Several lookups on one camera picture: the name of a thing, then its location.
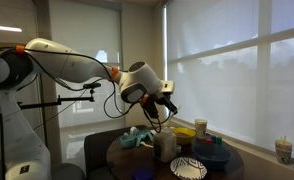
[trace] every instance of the plate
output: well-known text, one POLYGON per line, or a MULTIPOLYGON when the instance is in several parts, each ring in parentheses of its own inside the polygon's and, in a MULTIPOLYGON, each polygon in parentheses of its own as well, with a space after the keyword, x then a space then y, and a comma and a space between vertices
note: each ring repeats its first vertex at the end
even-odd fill
POLYGON ((170 163, 171 171, 183 180, 202 179, 207 174, 206 167, 196 159, 179 157, 170 163))

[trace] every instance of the roller blind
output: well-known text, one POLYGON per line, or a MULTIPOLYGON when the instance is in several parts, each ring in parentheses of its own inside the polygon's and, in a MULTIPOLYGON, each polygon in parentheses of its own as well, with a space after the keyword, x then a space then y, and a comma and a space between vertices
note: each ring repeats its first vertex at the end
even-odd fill
POLYGON ((283 136, 294 144, 294 1, 173 0, 165 11, 177 118, 269 150, 283 136))

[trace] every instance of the table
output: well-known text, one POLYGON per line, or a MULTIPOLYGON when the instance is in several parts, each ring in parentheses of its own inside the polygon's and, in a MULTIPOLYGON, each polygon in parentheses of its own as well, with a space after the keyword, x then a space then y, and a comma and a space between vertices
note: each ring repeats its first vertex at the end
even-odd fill
MULTIPOLYGON (((217 180, 241 180, 244 179, 244 163, 238 152, 227 143, 223 142, 231 153, 232 158, 222 171, 208 170, 204 179, 217 180)), ((177 157, 195 158, 191 145, 182 146, 181 153, 177 157)), ((154 172, 155 179, 175 180, 179 179, 170 170, 170 162, 163 163, 154 159, 153 149, 145 146, 124 149, 120 145, 119 138, 115 139, 107 151, 107 162, 113 164, 111 173, 120 180, 131 179, 131 175, 137 168, 149 168, 154 172)))

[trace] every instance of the paper cup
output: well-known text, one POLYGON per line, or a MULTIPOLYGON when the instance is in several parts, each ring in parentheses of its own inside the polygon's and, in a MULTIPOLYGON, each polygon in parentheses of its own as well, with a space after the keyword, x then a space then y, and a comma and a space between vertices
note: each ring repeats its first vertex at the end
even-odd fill
POLYGON ((196 119, 195 120, 196 138, 206 139, 207 120, 196 119))
POLYGON ((276 158, 281 164, 289 164, 291 160, 292 143, 284 140, 275 141, 276 158))

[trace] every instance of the white mug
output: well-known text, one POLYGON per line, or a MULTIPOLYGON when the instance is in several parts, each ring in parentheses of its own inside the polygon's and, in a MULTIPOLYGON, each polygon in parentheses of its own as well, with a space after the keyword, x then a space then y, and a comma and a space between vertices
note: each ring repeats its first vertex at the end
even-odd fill
POLYGON ((196 137, 198 139, 206 139, 207 120, 196 119, 195 129, 196 129, 196 137))

